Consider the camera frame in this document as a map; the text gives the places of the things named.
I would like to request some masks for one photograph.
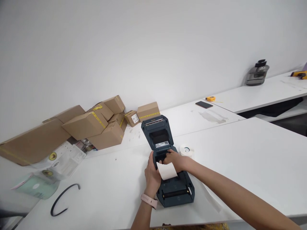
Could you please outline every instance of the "yellow tape measure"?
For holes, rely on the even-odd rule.
[[[216,102],[216,101],[215,101],[215,97],[214,97],[214,96],[211,96],[211,97],[206,97],[206,101]]]
[[[160,113],[160,112],[158,112],[158,113],[152,113],[152,114],[149,114],[149,115],[146,115],[146,116],[140,117],[140,119],[145,118],[145,117],[150,117],[150,116],[153,116],[153,115],[156,115],[156,114],[159,114],[159,113]]]
[[[99,121],[99,123],[102,125],[103,128],[106,128],[105,125],[101,122],[101,120],[97,117],[97,115],[94,112],[91,112],[91,114],[94,115],[94,117]]]

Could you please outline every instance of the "printer sticker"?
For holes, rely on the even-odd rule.
[[[133,116],[131,116],[133,123],[136,124],[140,119],[138,118],[137,114],[134,114]]]
[[[166,142],[161,142],[161,143],[159,143],[159,144],[156,144],[156,148],[158,148],[158,147],[162,147],[162,146],[164,146],[164,145],[168,145],[169,144],[169,142],[168,141],[166,141]]]

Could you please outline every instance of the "wrist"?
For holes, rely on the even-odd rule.
[[[152,190],[145,188],[144,194],[149,196],[150,198],[154,199],[156,196],[156,192],[152,192]]]
[[[190,172],[192,164],[193,164],[193,159],[192,158],[184,157],[184,161],[183,161],[183,165],[182,165],[183,171]]]

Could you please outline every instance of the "pink watch strap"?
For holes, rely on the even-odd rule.
[[[146,202],[147,204],[153,206],[154,209],[157,209],[157,204],[158,204],[157,200],[150,198],[149,196],[145,195],[144,193],[141,195],[141,200]]]

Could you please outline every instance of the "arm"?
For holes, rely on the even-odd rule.
[[[228,207],[255,229],[300,229],[293,221],[247,189],[189,157],[169,150],[164,164],[187,171],[207,185]]]
[[[144,194],[152,199],[154,199],[161,184],[160,173],[158,170],[156,170],[153,162],[153,151],[151,151],[147,163],[147,168],[145,169],[146,189]],[[138,212],[131,226],[131,230],[149,230],[152,208],[153,207],[151,205],[141,201],[140,207],[138,208]]]

